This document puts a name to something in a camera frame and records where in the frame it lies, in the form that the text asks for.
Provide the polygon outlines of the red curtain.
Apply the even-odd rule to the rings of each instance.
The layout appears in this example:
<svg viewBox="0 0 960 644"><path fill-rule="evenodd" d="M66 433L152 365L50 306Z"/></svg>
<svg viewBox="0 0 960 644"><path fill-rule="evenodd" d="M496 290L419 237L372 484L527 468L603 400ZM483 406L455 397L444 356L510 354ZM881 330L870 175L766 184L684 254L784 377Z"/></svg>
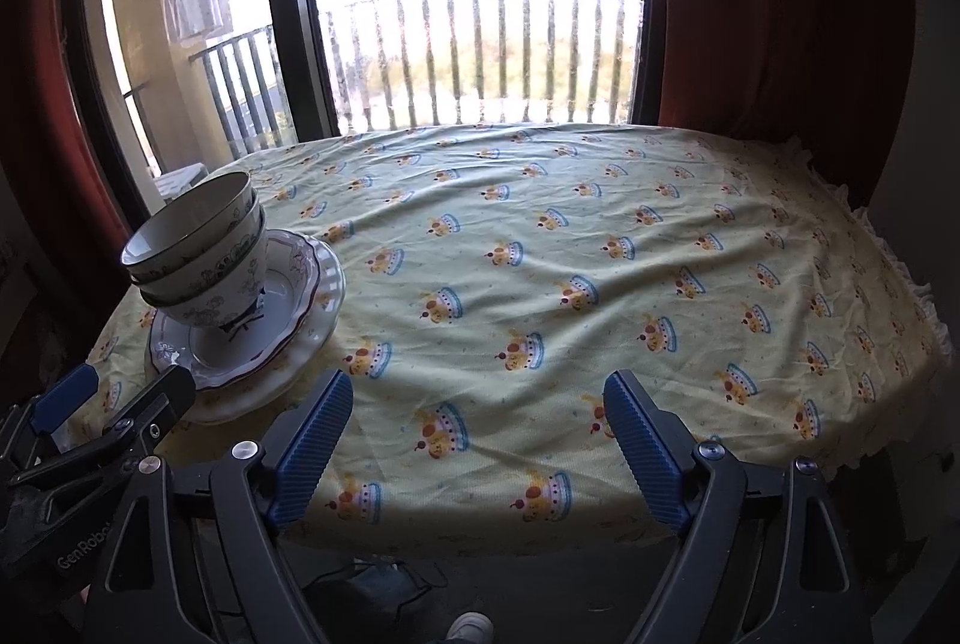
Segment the red curtain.
<svg viewBox="0 0 960 644"><path fill-rule="evenodd" d="M871 201L895 139L916 0L665 0L659 119L739 139L799 139Z"/></svg>
<svg viewBox="0 0 960 644"><path fill-rule="evenodd" d="M60 0L20 0L16 17L26 51L26 79L39 105L39 123L28 131L39 137L39 171L53 181L49 199L64 206L65 220L82 224L89 241L117 256L128 228L76 110Z"/></svg>

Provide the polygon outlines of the floral ceramic bowl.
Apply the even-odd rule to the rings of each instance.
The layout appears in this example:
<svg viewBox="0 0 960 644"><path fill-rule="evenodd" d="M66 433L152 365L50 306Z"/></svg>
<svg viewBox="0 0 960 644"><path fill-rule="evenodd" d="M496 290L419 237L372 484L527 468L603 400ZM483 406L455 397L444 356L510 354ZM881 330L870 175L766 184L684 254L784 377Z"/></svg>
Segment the floral ceramic bowl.
<svg viewBox="0 0 960 644"><path fill-rule="evenodd" d="M254 206L256 191L245 171L213 176L185 191L132 234L121 263L137 284L161 279L212 248Z"/></svg>
<svg viewBox="0 0 960 644"><path fill-rule="evenodd" d="M267 230L260 230L249 251L216 284L189 300L169 306L153 303L153 308L184 326L221 327L232 323L259 299L267 273L267 248Z"/></svg>

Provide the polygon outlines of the white outdoor unit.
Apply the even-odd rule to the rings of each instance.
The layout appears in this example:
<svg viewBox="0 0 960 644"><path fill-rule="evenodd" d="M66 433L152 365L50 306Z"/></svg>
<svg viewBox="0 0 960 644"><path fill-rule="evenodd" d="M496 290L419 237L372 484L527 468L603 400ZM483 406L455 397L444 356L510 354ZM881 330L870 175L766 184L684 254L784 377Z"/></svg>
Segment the white outdoor unit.
<svg viewBox="0 0 960 644"><path fill-rule="evenodd" d="M200 185L207 176L208 170L203 163L192 163L187 167L161 173L158 178L153 179L153 183L161 199L171 202L185 191Z"/></svg>

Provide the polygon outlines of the balcony railing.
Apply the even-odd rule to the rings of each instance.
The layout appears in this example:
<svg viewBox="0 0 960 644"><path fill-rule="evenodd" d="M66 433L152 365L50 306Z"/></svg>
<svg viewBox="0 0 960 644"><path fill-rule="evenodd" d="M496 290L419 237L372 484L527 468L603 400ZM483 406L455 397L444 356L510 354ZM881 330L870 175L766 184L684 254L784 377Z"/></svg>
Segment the balcony railing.
<svg viewBox="0 0 960 644"><path fill-rule="evenodd" d="M160 0L101 0L149 173L218 167L299 136L267 0L221 0L174 38ZM622 124L643 0L361 0L320 12L334 131Z"/></svg>

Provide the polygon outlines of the black window frame post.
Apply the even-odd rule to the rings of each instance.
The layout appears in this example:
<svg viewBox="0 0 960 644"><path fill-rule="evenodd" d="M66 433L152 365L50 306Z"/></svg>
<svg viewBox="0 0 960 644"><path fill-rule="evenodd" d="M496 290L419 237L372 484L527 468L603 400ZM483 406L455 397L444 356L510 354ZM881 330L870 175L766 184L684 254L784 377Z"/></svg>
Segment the black window frame post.
<svg viewBox="0 0 960 644"><path fill-rule="evenodd" d="M301 140L338 136L316 0L268 0L283 84Z"/></svg>

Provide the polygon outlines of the white shoe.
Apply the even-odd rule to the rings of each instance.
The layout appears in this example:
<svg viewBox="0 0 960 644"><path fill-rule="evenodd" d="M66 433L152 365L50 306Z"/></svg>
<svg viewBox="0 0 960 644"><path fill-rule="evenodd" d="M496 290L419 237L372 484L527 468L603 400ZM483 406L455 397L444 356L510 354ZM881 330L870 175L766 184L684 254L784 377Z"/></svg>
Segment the white shoe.
<svg viewBox="0 0 960 644"><path fill-rule="evenodd" d="M446 644L493 644L493 621L483 613L462 613L449 626L444 642Z"/></svg>

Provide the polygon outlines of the yellow patterned tablecloth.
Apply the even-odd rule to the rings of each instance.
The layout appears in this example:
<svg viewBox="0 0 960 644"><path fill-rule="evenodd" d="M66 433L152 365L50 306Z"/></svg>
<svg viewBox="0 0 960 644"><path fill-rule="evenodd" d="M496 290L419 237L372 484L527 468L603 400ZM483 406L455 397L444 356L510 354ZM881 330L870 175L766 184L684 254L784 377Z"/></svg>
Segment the yellow patterned tablecloth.
<svg viewBox="0 0 960 644"><path fill-rule="evenodd" d="M270 227L347 291L161 443L213 461L327 368L352 418L291 534L389 555L659 540L602 387L628 369L698 440L836 470L921 419L950 362L924 288L789 147L652 126L493 126L244 157Z"/></svg>

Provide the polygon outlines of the red curtain left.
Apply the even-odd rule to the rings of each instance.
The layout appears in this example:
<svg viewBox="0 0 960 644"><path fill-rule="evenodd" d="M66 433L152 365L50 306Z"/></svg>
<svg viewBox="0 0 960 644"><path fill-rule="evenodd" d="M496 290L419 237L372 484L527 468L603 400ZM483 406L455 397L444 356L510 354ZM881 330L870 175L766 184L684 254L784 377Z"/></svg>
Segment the red curtain left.
<svg viewBox="0 0 960 644"><path fill-rule="evenodd" d="M39 137L39 171L53 181L49 199L64 206L65 220L82 224L89 241L117 256L128 228L76 110L60 0L20 0L16 17L26 51L26 79L39 105L39 123L28 131Z"/></svg>

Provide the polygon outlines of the red curtain right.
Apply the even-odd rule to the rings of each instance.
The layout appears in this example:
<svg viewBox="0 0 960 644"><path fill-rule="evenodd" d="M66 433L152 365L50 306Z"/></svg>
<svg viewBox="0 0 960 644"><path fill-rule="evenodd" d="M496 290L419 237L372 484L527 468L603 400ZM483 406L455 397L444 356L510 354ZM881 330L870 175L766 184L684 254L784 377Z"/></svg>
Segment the red curtain right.
<svg viewBox="0 0 960 644"><path fill-rule="evenodd" d="M871 201L895 139L916 0L665 0L659 119L739 139L799 139Z"/></svg>

